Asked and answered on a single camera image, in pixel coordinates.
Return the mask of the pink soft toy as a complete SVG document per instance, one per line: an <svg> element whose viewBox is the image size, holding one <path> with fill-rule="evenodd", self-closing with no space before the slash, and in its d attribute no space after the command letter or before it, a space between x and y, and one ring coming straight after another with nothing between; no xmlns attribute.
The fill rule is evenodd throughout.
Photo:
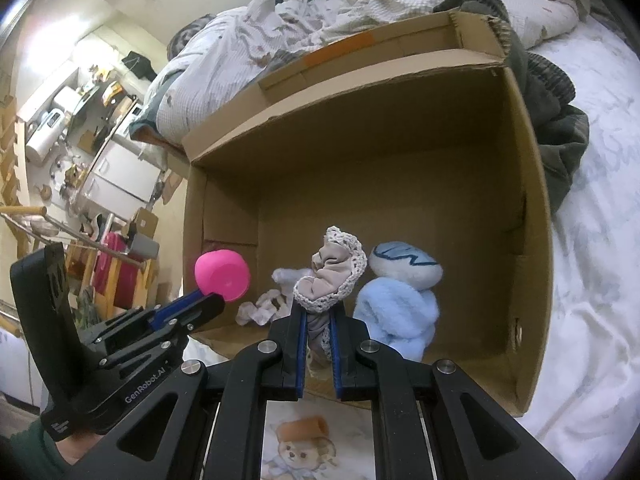
<svg viewBox="0 0 640 480"><path fill-rule="evenodd" d="M203 295L217 294L225 302L242 298L250 289L250 267L230 249L200 255L194 264L194 278Z"/></svg>

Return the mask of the beige crochet-trimmed cloth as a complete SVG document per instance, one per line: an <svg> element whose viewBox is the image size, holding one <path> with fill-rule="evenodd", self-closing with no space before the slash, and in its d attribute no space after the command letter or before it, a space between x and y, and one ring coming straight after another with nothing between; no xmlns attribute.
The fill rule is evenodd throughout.
<svg viewBox="0 0 640 480"><path fill-rule="evenodd" d="M306 311L309 364L331 364L330 310L348 297L367 269L367 255L355 235L329 226L311 257L311 274L294 285L296 304Z"/></svg>

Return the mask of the white fabric toy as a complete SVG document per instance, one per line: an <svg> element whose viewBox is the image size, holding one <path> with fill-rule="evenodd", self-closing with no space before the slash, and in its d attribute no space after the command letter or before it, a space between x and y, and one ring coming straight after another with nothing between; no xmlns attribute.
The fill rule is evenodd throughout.
<svg viewBox="0 0 640 480"><path fill-rule="evenodd" d="M239 305L235 315L235 323L239 326L267 324L286 318L291 314L293 305L293 288L300 278L311 276L311 269L276 269L271 279L275 288L261 294L256 301L245 301Z"/></svg>

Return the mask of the light blue plush toy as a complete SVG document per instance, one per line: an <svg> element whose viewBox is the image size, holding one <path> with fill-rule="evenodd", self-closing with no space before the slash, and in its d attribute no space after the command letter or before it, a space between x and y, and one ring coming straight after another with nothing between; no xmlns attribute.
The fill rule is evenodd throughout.
<svg viewBox="0 0 640 480"><path fill-rule="evenodd" d="M369 268L375 279L360 289L352 316L366 324L371 339L420 362L436 332L433 288L442 279L442 266L420 248L386 242L373 247Z"/></svg>

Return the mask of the white kitchen cabinet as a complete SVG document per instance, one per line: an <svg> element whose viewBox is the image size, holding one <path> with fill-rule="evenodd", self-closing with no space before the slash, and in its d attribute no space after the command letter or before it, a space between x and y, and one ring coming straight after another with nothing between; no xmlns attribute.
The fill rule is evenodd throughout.
<svg viewBox="0 0 640 480"><path fill-rule="evenodd" d="M87 214L114 214L128 221L148 206L159 176L160 168L108 141L76 195L77 209Z"/></svg>

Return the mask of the white electric kettle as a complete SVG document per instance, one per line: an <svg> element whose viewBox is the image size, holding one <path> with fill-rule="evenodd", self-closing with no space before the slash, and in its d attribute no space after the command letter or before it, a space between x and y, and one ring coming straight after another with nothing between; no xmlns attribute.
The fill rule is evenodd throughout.
<svg viewBox="0 0 640 480"><path fill-rule="evenodd" d="M41 167L56 140L63 133L65 126L66 114L59 108L51 110L26 143L25 156L27 160L31 164Z"/></svg>

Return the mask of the white floral bed sheet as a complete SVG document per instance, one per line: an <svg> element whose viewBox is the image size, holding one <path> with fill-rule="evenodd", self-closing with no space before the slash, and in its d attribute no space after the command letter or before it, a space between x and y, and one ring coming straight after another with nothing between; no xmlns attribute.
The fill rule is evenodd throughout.
<svg viewBox="0 0 640 480"><path fill-rule="evenodd" d="M639 60L594 18L537 53L568 73L590 141L552 220L548 344L521 424L577 479L602 479L639 425Z"/></svg>

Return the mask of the brown cardboard box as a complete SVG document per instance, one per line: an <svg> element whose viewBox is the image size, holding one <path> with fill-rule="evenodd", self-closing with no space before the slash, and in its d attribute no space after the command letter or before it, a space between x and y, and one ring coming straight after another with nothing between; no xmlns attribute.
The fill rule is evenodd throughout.
<svg viewBox="0 0 640 480"><path fill-rule="evenodd" d="M426 362L449 358L514 415L551 311L546 179L508 59L510 27L439 12L360 32L249 84L184 138L183 281L228 248L256 298L330 226L400 240L444 269Z"/></svg>

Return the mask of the patterned white duvet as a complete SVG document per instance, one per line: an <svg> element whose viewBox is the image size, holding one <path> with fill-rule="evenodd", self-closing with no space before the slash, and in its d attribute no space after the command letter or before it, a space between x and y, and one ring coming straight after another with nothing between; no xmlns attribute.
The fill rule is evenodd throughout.
<svg viewBox="0 0 640 480"><path fill-rule="evenodd" d="M190 130L246 86L357 32L431 14L444 0L252 0L180 29L151 82L131 139L178 150ZM590 0L500 0L525 47L566 34Z"/></svg>

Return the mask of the dark grey green blanket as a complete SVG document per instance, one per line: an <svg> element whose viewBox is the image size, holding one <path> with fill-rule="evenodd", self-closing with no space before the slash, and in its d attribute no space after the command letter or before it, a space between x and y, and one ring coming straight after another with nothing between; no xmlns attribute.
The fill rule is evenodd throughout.
<svg viewBox="0 0 640 480"><path fill-rule="evenodd" d="M499 40L535 130L550 210L557 212L589 144L588 116L572 105L574 84L548 58L525 49L501 0L442 0L434 7L436 12L454 9L485 15Z"/></svg>

